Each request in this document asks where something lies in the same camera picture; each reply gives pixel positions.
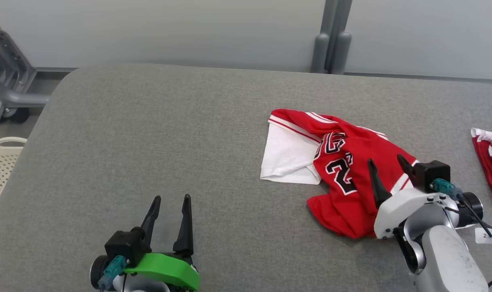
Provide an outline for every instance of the gray fabric surface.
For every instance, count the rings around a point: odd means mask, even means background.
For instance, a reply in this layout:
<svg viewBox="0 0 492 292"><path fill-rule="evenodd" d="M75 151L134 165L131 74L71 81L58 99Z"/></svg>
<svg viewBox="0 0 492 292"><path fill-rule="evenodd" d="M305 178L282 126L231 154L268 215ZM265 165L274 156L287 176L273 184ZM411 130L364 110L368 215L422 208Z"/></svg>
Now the gray fabric surface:
<svg viewBox="0 0 492 292"><path fill-rule="evenodd" d="M0 292L94 291L88 274L116 230L163 201L153 251L170 251L192 195L202 292L412 292L394 240L350 240L306 208L325 185L262 181L270 111L338 116L452 167L492 196L470 136L492 131L492 85L290 72L108 64L68 75L0 198ZM492 246L459 232L487 280Z"/></svg>

